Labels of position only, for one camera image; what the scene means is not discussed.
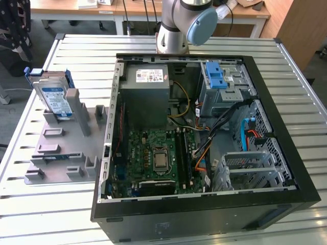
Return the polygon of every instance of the table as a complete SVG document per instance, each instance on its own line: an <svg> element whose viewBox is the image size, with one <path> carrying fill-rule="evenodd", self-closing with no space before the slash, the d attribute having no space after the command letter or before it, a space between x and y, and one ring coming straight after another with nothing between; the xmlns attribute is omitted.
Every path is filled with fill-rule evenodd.
<svg viewBox="0 0 327 245"><path fill-rule="evenodd" d="M161 21L161 3L155 1L158 21ZM147 21L144 2L142 0L125 0L128 19L130 21ZM155 21L152 2L147 0L149 20ZM254 25L251 38L258 38L270 14L263 7L261 11L243 8L237 5L233 9L234 24ZM97 9L78 9L77 0L33 0L31 1L31 19L43 20L44 27L48 23L44 20L113 20L116 24L117 35L123 35L123 22L126 20L123 0L114 0L111 6L99 5ZM231 23L229 14L218 23Z"/></svg>
<svg viewBox="0 0 327 245"><path fill-rule="evenodd" d="M117 28L117 35L123 35L123 21L126 20L125 10L122 0L116 0L115 21ZM147 21L144 2L142 0L125 0L128 20L130 21ZM149 20L155 21L154 10L152 1L146 1ZM158 15L158 21L161 21L161 3L155 1L155 9ZM237 5L233 10L234 24L250 24L254 25L251 33L251 38L259 38L260 33L264 27L267 19L270 17L270 13L265 7L262 7L261 11L253 10L250 8L243 8L241 5ZM224 19L218 20L218 23L230 24L231 15L228 14Z"/></svg>
<svg viewBox="0 0 327 245"><path fill-rule="evenodd" d="M33 0L31 19L41 19L45 28L47 20L113 20L116 10L112 5L98 5L96 9L78 9L77 0Z"/></svg>
<svg viewBox="0 0 327 245"><path fill-rule="evenodd" d="M164 240L156 244L325 244L327 237L327 112L282 44L272 39L211 38L191 54L249 55L254 60L311 175L321 202L263 231ZM55 40L44 70L72 72L87 107L109 105L116 53L155 53L152 36L66 35ZM108 244L90 221L94 183L26 186L44 118L32 92L0 164L1 244Z"/></svg>

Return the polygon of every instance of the blue hard drive label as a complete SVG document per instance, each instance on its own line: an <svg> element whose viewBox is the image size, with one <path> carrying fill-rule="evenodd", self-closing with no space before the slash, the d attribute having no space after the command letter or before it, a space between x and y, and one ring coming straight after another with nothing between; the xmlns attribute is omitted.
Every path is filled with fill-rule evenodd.
<svg viewBox="0 0 327 245"><path fill-rule="evenodd" d="M52 112L59 117L70 117L72 115L71 107L64 98L65 92L62 88L42 88L46 103Z"/></svg>

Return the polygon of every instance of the yellow wire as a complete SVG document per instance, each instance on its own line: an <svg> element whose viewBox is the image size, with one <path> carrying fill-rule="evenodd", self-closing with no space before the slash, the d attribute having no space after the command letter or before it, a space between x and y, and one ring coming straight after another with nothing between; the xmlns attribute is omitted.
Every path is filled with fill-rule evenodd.
<svg viewBox="0 0 327 245"><path fill-rule="evenodd" d="M180 87L180 89L183 90L183 92L185 93L186 98L188 98L188 106L187 106L186 110L183 113L180 113L180 114L177 114L177 115L169 115L168 117L170 117L170 118L184 116L189 111L189 108L190 108L190 99L189 99L188 93L186 93L185 89L178 82L174 81L174 83L176 83L178 85L178 87Z"/></svg>

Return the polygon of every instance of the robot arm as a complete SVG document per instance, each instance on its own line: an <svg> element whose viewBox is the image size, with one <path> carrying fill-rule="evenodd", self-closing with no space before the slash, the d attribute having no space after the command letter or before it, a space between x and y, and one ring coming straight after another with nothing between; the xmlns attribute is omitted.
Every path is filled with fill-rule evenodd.
<svg viewBox="0 0 327 245"><path fill-rule="evenodd" d="M157 49L164 54L184 54L188 42L204 44L217 25L213 0L164 0Z"/></svg>

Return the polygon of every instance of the slatted metal surface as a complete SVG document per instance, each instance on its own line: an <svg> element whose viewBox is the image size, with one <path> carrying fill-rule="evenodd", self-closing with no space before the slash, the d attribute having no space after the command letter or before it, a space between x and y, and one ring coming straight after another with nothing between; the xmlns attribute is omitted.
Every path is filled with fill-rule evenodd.
<svg viewBox="0 0 327 245"><path fill-rule="evenodd" d="M66 35L56 40L44 65L72 72L87 107L108 105L116 53L154 53L153 37ZM326 112L282 45L270 39L212 38L190 45L192 54L253 56L322 201L292 213L264 231L156 242L180 244L326 244ZM24 174L43 126L43 105L32 93L0 164L0 241L8 244L108 244L91 223L94 183L26 186Z"/></svg>

